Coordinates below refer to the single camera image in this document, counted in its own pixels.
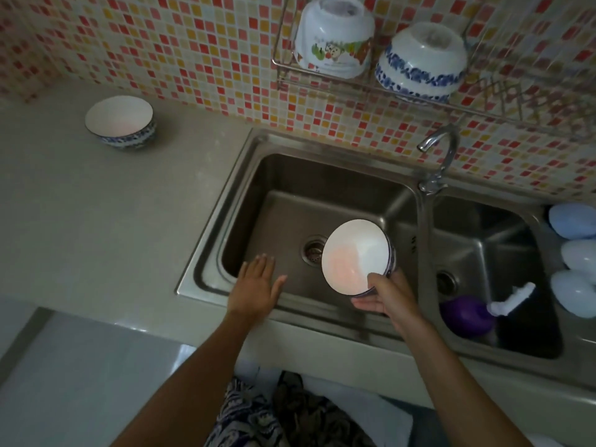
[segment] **faucet spout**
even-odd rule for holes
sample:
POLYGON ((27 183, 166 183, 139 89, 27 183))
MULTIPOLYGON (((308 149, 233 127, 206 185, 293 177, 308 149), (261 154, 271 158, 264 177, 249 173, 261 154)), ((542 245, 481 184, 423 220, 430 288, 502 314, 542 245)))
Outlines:
POLYGON ((457 153, 457 148, 459 146, 459 130, 455 125, 448 124, 437 129, 433 134, 425 138, 423 142, 418 144, 419 151, 427 152, 431 147, 437 145, 443 136, 446 135, 449 136, 449 149, 447 150, 447 155, 445 155, 445 158, 443 159, 443 163, 441 163, 439 169, 429 175, 426 180, 418 183, 418 188, 424 194, 434 194, 446 187, 446 185, 441 182, 441 179, 443 178, 443 174, 449 169, 449 166, 451 166, 451 163, 453 163, 453 159, 457 153))

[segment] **purple bottle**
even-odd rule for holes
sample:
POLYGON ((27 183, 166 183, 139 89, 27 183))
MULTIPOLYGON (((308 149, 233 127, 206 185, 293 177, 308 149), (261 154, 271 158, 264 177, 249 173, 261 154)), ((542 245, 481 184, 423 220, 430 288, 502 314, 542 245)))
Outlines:
POLYGON ((505 301, 486 304, 473 295, 461 295, 439 305, 443 321, 459 337, 482 336, 495 327, 498 316, 507 316, 530 297, 536 285, 528 282, 505 301))

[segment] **patterned clothing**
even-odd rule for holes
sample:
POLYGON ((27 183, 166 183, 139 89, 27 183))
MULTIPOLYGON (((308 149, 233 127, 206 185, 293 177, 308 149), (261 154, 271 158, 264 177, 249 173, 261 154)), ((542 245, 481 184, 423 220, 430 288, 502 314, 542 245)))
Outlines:
POLYGON ((283 372, 273 405, 253 386, 233 378, 205 447, 375 447, 331 400, 304 389, 283 372))

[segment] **blue floral bowl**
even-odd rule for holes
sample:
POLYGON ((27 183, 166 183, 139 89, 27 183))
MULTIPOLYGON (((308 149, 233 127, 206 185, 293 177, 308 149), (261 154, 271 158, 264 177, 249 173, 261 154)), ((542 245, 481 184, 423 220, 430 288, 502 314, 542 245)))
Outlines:
POLYGON ((446 103, 463 82, 466 68, 463 39, 443 25, 421 22, 393 37, 375 76, 385 89, 446 103))
POLYGON ((121 150, 139 149, 156 135, 153 107, 138 97, 119 95, 91 107, 85 116, 87 129, 121 150))

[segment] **stainless steel sink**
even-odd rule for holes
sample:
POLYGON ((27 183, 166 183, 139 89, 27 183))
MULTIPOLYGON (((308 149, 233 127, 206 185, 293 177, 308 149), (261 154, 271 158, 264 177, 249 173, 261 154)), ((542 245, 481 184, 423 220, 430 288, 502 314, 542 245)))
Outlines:
POLYGON ((576 318, 548 286, 563 265, 560 240, 542 220, 546 201, 449 178, 447 188, 425 195, 417 186, 424 175, 381 157, 253 131, 178 293, 226 305, 242 261, 265 252, 289 275, 273 319, 404 351, 385 316, 355 310, 320 268, 329 234, 347 220, 369 219, 390 236, 422 312, 460 355, 575 383, 576 318), (528 281, 537 285, 533 296, 484 338, 459 338, 440 317, 442 300, 504 300, 528 281))

